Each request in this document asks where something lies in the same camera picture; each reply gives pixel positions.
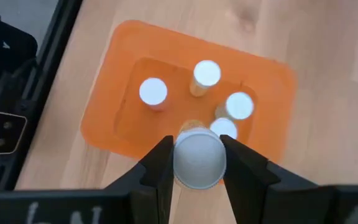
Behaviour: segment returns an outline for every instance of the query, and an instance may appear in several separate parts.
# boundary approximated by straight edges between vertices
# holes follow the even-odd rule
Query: wooden table
[[[84,0],[17,189],[101,188],[136,161],[79,127],[114,28],[139,19],[285,62],[298,75],[280,165],[319,184],[358,184],[358,1]],[[174,186],[171,223],[234,223],[227,193]]]

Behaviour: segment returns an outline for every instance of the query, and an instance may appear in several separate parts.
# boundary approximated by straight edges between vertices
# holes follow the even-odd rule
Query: orange plastic board
[[[194,66],[213,60],[222,78],[205,96],[189,92]],[[139,98],[140,84],[161,78],[168,88],[165,109],[151,110]],[[285,65],[188,35],[126,21],[116,28],[81,124],[86,142],[137,159],[166,135],[176,136],[186,120],[207,126],[231,93],[244,91],[254,114],[236,122],[237,138],[274,162],[281,158],[295,95],[295,78]]]

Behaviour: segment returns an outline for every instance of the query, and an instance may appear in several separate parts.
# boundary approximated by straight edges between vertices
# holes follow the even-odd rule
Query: white cylinder
[[[226,171],[226,150],[217,135],[207,128],[193,128],[177,137],[173,150],[173,172],[191,189],[216,185]]]
[[[236,124],[228,118],[218,118],[214,120],[209,126],[209,129],[218,136],[221,134],[227,134],[233,139],[237,139]]]
[[[221,79],[221,68],[211,60],[202,60],[193,70],[193,79],[190,83],[190,93],[193,96],[203,96],[209,88],[216,85]]]
[[[248,118],[254,111],[252,98],[243,92],[231,94],[227,100],[215,110],[215,118],[242,120]]]
[[[162,110],[168,89],[159,78],[148,78],[143,81],[139,88],[141,100],[153,110]]]

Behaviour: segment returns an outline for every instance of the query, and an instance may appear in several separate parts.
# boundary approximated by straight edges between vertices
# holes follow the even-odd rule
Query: wood grain
[[[136,163],[79,132],[106,44],[128,19],[289,64],[299,85],[281,165],[358,184],[358,1],[84,0],[17,189],[105,187]],[[170,223],[234,223],[224,186],[175,184]]]

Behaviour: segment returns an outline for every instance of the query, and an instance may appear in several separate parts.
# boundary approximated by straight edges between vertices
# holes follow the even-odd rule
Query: orange tray
[[[222,78],[205,96],[189,85],[200,60],[213,60]],[[167,85],[165,109],[155,112],[139,98],[148,77]],[[113,33],[81,124],[86,142],[137,159],[166,135],[176,136],[186,120],[207,126],[231,93],[244,91],[254,114],[237,122],[238,140],[279,162],[295,95],[292,71],[273,60],[212,44],[140,21],[125,21]]]

